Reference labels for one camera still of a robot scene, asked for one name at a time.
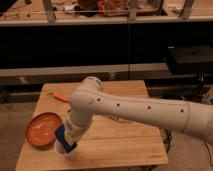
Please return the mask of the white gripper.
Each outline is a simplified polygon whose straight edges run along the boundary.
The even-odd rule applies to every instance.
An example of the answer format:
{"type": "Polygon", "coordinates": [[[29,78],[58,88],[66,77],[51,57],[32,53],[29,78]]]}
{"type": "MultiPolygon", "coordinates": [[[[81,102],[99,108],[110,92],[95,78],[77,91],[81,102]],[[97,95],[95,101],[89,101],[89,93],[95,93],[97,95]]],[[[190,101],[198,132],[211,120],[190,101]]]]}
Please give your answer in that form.
{"type": "Polygon", "coordinates": [[[89,126],[77,126],[74,123],[66,120],[64,122],[64,136],[69,145],[77,143],[88,130],[89,126]]]}

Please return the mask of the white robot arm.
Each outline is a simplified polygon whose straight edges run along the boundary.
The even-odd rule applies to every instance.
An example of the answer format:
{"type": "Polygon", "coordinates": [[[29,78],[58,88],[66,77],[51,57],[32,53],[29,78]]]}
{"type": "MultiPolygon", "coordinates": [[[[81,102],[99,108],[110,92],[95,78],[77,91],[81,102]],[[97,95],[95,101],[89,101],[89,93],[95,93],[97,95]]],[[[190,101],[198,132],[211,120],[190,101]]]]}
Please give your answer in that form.
{"type": "Polygon", "coordinates": [[[92,117],[110,115],[180,132],[213,145],[213,105],[183,100],[116,96],[103,92],[97,77],[87,77],[70,97],[64,125],[74,142],[89,129],[92,117]]]}

